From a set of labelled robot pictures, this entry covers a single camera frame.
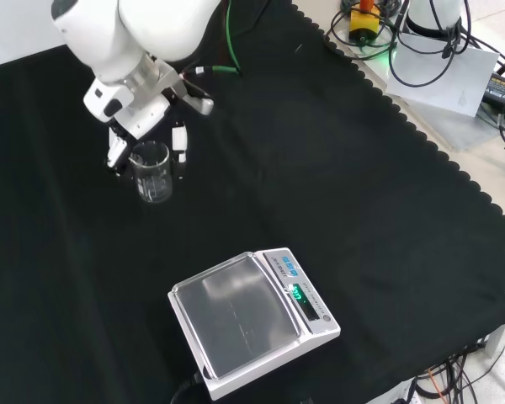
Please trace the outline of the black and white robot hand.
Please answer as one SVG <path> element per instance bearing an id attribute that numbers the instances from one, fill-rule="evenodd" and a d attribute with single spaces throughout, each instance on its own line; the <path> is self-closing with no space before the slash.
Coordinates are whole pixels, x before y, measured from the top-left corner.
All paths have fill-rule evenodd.
<path id="1" fill-rule="evenodd" d="M 117 176 L 129 165 L 136 144 L 145 141 L 166 118 L 177 101 L 183 101 L 202 115 L 214 102 L 189 93 L 176 70 L 165 61 L 144 55 L 137 67 L 116 83 L 94 79 L 84 96 L 88 111 L 109 127 L 107 166 Z"/>

